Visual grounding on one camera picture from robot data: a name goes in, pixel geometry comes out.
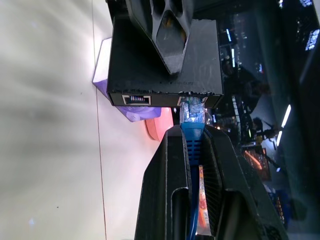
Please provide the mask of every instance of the gray plastic part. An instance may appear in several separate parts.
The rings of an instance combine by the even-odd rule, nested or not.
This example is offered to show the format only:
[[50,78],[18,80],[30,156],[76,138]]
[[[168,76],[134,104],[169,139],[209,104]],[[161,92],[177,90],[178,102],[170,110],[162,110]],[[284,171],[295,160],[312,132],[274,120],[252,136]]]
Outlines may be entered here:
[[152,41],[169,74],[181,72],[194,11],[192,0],[126,0],[131,22]]

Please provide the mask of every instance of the white wall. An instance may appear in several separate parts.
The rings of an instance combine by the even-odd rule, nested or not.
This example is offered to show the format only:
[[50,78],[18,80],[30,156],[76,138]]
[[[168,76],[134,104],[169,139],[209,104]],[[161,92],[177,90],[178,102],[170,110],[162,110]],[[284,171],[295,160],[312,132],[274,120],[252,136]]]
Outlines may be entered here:
[[0,1],[0,239],[134,238],[158,142],[91,83],[111,34],[104,0]]

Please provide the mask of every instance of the black plastic box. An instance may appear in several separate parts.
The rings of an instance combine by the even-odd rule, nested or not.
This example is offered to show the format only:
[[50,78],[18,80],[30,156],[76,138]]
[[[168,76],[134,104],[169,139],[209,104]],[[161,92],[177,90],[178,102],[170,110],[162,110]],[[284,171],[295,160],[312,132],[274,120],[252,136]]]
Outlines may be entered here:
[[192,20],[181,73],[170,75],[153,44],[116,16],[107,94],[114,106],[177,107],[183,96],[201,97],[214,108],[223,96],[215,20]]

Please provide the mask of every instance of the purple object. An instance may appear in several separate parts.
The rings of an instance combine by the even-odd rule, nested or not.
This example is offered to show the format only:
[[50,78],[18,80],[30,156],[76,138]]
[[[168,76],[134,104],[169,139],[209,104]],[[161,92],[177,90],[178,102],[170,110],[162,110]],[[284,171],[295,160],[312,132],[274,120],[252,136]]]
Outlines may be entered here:
[[[95,66],[92,83],[107,98],[108,71],[112,38],[102,41],[98,60]],[[154,119],[161,116],[161,107],[148,106],[117,106],[117,109],[131,122]]]

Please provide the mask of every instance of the black plastic mount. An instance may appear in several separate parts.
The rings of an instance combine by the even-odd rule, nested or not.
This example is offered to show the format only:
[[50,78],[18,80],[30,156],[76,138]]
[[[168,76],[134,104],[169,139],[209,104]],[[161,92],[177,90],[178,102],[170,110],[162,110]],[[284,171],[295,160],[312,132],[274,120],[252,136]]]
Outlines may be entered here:
[[189,40],[192,0],[126,0],[132,23],[152,41],[169,74],[181,72]]
[[189,233],[191,177],[179,125],[169,129],[145,170],[135,240],[181,240]]
[[237,158],[229,137],[206,125],[202,154],[210,230],[215,239],[287,240],[262,181],[243,157]]
[[[191,181],[180,126],[169,129],[142,184],[136,240],[184,240],[189,232]],[[237,158],[229,137],[205,126],[200,164],[211,235],[216,240],[287,240],[258,174]]]
[[179,107],[185,96],[199,97],[206,108],[222,98],[217,22],[193,20],[180,74],[169,75],[151,41],[128,16],[115,16],[107,82],[114,106],[128,106],[124,96],[150,97],[150,107]]

